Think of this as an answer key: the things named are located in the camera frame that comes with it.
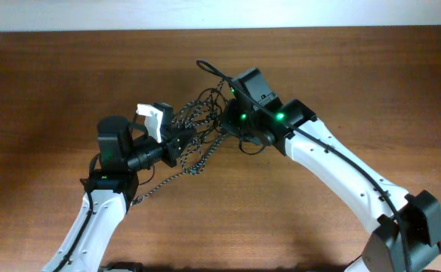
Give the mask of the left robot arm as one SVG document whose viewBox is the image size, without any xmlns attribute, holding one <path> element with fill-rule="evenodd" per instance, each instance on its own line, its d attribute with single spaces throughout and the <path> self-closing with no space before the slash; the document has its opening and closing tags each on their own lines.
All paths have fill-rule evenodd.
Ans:
<svg viewBox="0 0 441 272">
<path fill-rule="evenodd" d="M 175 167 L 196 134 L 194 128 L 170 128 L 165 142 L 149 136 L 146 127 L 123 116 L 97 124 L 100 152 L 80 180 L 84 196 L 79 214 L 55 256 L 43 271 L 97 271 L 111 236 L 134 201 L 137 173 L 158 161 Z"/>
</svg>

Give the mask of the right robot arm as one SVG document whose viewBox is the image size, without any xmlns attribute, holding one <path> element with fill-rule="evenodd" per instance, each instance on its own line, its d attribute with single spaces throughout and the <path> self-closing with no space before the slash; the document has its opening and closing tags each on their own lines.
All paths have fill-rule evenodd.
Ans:
<svg viewBox="0 0 441 272">
<path fill-rule="evenodd" d="M 221 124 L 241 142 L 273 146 L 310 170 L 369 233 L 348 271 L 422 271 L 441 255 L 441 206 L 426 190 L 410 194 L 348 150 L 299 100 L 284 104 L 261 71 L 228 77 L 234 98 Z"/>
</svg>

